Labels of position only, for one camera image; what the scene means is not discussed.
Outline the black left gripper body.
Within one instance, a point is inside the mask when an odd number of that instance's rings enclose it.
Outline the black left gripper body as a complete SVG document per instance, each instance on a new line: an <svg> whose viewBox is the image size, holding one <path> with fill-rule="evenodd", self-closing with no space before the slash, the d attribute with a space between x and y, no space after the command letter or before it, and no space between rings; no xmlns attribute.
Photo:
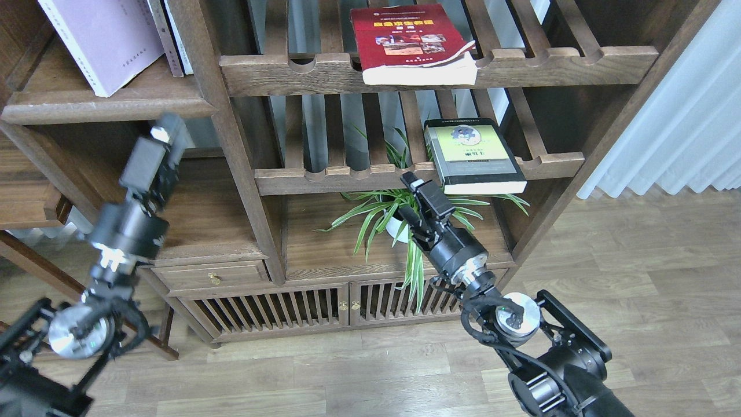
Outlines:
<svg viewBox="0 0 741 417"><path fill-rule="evenodd" d="M164 245L169 222L158 216L161 193L129 190L120 204L103 206L90 244L101 251L101 263L150 263Z"/></svg>

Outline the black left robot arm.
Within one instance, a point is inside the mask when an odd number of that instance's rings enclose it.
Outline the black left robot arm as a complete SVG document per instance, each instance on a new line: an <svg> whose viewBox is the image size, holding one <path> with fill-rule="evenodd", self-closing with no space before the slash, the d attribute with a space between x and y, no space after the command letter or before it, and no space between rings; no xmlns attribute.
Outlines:
<svg viewBox="0 0 741 417"><path fill-rule="evenodd" d="M81 301L53 308L42 298L2 334L2 415L82 416L93 402L87 389L109 361L152 335L133 301L137 269L152 263L169 224L159 216L178 182L178 165L190 141L182 117L163 114L148 136L138 138L120 185L126 198L107 203L93 231L91 246L100 259ZM43 341L66 359L96 357L80 382L64 386L39 373L34 358Z"/></svg>

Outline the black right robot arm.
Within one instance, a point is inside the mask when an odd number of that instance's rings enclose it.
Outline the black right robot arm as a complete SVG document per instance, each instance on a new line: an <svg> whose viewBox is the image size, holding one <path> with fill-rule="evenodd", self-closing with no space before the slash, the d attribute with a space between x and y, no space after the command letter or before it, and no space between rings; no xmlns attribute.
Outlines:
<svg viewBox="0 0 741 417"><path fill-rule="evenodd" d="M402 183L416 205L402 206L414 242L460 300L461 325L494 349L509 369L520 406L534 416L630 416L604 385L609 347L546 290L535 298L503 295L487 268L489 253L450 222L455 206L431 181L406 172Z"/></svg>

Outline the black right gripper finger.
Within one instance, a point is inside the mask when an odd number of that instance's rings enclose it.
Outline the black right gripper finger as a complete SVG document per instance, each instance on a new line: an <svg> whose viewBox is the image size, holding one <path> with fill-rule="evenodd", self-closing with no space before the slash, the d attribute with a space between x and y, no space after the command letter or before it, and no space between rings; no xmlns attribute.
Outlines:
<svg viewBox="0 0 741 417"><path fill-rule="evenodd" d="M411 205L402 205L398 209L400 216L408 224L409 240L429 241L432 238L432 229L424 213L419 214Z"/></svg>
<svg viewBox="0 0 741 417"><path fill-rule="evenodd" d="M446 224L455 211L453 204L433 181L424 181L413 172L405 172L400 177L402 184L411 192L416 202L416 210L424 213L429 224Z"/></svg>

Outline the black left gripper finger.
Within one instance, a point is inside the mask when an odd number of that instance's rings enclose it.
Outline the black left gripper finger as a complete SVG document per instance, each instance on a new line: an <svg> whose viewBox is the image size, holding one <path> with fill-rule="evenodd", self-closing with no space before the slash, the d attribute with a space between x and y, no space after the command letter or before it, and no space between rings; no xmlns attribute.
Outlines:
<svg viewBox="0 0 741 417"><path fill-rule="evenodd" d="M140 200L167 203L188 145L189 132L182 117L163 114L151 127L150 135L138 137L119 184Z"/></svg>

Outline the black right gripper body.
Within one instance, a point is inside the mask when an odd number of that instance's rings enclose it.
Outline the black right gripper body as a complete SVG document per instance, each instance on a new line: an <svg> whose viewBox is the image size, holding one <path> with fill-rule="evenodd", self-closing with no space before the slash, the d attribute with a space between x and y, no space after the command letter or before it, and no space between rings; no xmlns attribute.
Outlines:
<svg viewBox="0 0 741 417"><path fill-rule="evenodd" d="M446 224L429 224L432 238L413 241L439 275L452 284L485 286L490 280L486 262L489 253L466 229Z"/></svg>

